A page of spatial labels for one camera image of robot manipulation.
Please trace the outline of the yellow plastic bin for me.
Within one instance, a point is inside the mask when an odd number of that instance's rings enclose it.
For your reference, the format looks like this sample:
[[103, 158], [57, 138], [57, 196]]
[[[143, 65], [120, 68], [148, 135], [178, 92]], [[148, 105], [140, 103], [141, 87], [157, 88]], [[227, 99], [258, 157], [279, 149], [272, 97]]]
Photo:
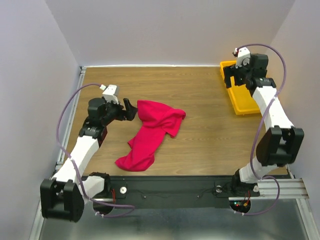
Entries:
[[231, 87], [227, 88], [229, 99], [236, 115], [259, 114], [260, 109], [245, 85], [235, 86], [234, 78], [230, 78]]

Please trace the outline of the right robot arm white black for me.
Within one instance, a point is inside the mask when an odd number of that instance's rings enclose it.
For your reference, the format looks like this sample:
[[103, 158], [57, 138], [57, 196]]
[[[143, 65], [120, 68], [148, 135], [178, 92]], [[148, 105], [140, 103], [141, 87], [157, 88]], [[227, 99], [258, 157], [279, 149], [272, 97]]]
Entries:
[[231, 197], [253, 193], [258, 181], [271, 171], [294, 163], [305, 136], [303, 129], [295, 127], [287, 117], [276, 83], [267, 76], [268, 56], [250, 53], [244, 47], [235, 57], [234, 61], [220, 63], [231, 103], [236, 107], [251, 97], [262, 116], [260, 126], [265, 133], [261, 139], [254, 139], [249, 163], [232, 176], [227, 189]]

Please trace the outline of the red polo t shirt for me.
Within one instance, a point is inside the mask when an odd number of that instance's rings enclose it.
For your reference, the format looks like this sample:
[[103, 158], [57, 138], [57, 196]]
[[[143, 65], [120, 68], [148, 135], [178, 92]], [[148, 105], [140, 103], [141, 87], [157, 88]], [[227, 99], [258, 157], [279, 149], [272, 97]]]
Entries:
[[128, 141], [130, 152], [115, 161], [118, 168], [129, 172], [146, 171], [155, 162], [155, 153], [165, 135], [176, 137], [186, 117], [182, 109], [150, 100], [138, 100], [137, 109], [142, 126]]

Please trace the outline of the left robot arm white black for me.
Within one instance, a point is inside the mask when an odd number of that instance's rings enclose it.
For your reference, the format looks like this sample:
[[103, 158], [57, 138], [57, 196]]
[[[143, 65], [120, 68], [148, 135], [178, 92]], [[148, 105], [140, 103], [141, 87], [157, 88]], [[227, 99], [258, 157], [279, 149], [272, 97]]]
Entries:
[[46, 219], [78, 222], [88, 202], [116, 208], [114, 203], [95, 200], [101, 193], [109, 194], [111, 179], [106, 173], [93, 172], [86, 180], [83, 173], [107, 136], [107, 125], [112, 121], [132, 121], [138, 109], [125, 98], [124, 104], [93, 98], [88, 102], [88, 116], [79, 131], [76, 144], [67, 160], [51, 179], [40, 185], [41, 213]]

